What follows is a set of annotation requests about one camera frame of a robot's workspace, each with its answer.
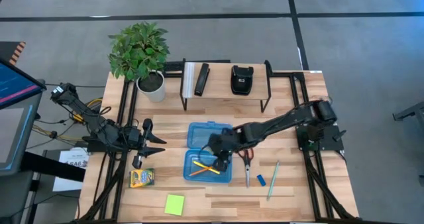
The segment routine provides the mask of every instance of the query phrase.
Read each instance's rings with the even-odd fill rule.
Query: blue plastic container
[[[189,176],[191,173],[194,173],[196,171],[203,169],[202,167],[195,165],[193,161],[198,161],[209,167],[212,165],[215,159],[217,159],[217,157],[211,155],[207,151],[204,151],[204,150],[200,151],[200,149],[197,149],[197,148],[189,149],[185,154],[184,174],[183,174],[184,178],[188,181],[215,182],[215,183],[228,184],[231,181],[231,172],[233,170],[232,162],[230,162],[230,164],[228,165],[227,171],[220,172],[220,174],[216,174],[208,170],[200,174],[196,174],[194,176]]]
[[[190,124],[187,135],[187,147],[190,149],[185,154],[183,173],[186,180],[224,184],[228,184],[231,181],[231,172],[233,170],[231,162],[227,171],[221,172],[220,174],[216,174],[212,171],[205,171],[194,176],[189,175],[203,169],[202,167],[195,165],[193,161],[198,161],[206,166],[211,166],[213,161],[217,159],[216,156],[213,156],[206,150],[201,151],[201,148],[207,144],[211,134],[221,134],[223,128],[231,129],[232,127],[233,126],[229,124],[220,124],[213,121],[208,121],[207,123],[194,122]]]
[[[232,127],[230,124],[220,124],[213,121],[207,123],[193,122],[188,127],[187,147],[203,148],[211,134],[221,134],[223,128],[231,129]]]

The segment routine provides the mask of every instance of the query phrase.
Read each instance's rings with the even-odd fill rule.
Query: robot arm
[[[52,91],[51,100],[61,106],[67,105],[77,114],[81,114],[87,126],[97,135],[97,138],[103,144],[109,144],[114,148],[120,149],[117,142],[119,138],[119,129],[112,120],[107,120],[99,114],[94,113],[82,101],[78,99],[76,87],[72,84],[61,84]]]
[[[165,151],[164,148],[147,147],[146,142],[166,144],[165,141],[152,134],[153,122],[145,119],[142,128],[143,133],[136,126],[119,127],[114,121],[105,119],[101,114],[94,113],[82,101],[79,100],[76,87],[72,84],[60,84],[52,91],[51,100],[61,106],[68,106],[71,110],[80,114],[91,130],[91,135],[103,143],[107,150],[113,149],[118,152],[137,150],[132,165],[141,167],[141,158],[157,152]]]
[[[332,125],[336,120],[328,101],[310,101],[269,121],[245,123],[224,129],[220,135],[212,134],[207,148],[217,157],[214,163],[216,169],[225,171],[232,153],[255,147],[268,135],[296,125],[307,125],[309,139],[317,141],[323,137],[323,127]]]

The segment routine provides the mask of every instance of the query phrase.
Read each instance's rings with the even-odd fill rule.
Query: gray floor
[[[295,0],[298,13],[424,11],[424,0]],[[0,17],[289,13],[288,0],[3,0]],[[170,60],[271,61],[275,70],[300,69],[291,19],[157,21],[170,32]],[[49,83],[103,85],[109,71],[107,35],[137,21],[0,23],[0,40],[25,41],[18,66]],[[423,133],[417,121],[392,113],[424,100],[423,17],[299,20],[311,70],[323,70],[344,136],[348,171],[364,219],[422,223]],[[79,89],[81,98],[103,89]],[[67,117],[48,94],[39,113]],[[65,126],[43,126],[61,131]],[[74,127],[70,135],[85,135]],[[29,146],[44,141],[31,136]],[[67,148],[51,142],[43,149]],[[37,223],[69,221],[75,201],[42,205]],[[56,213],[54,220],[50,213]]]

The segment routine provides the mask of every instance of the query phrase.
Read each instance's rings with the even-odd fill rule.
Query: red scissors handle
[[[237,154],[241,157],[241,158],[245,158],[247,159],[249,162],[253,159],[254,157],[254,152],[253,152],[253,148],[248,148],[246,150],[243,150],[242,152],[237,152]]]

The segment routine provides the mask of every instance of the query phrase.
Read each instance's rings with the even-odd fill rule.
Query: green sticky note
[[[168,194],[165,204],[165,213],[182,215],[184,206],[184,196]]]

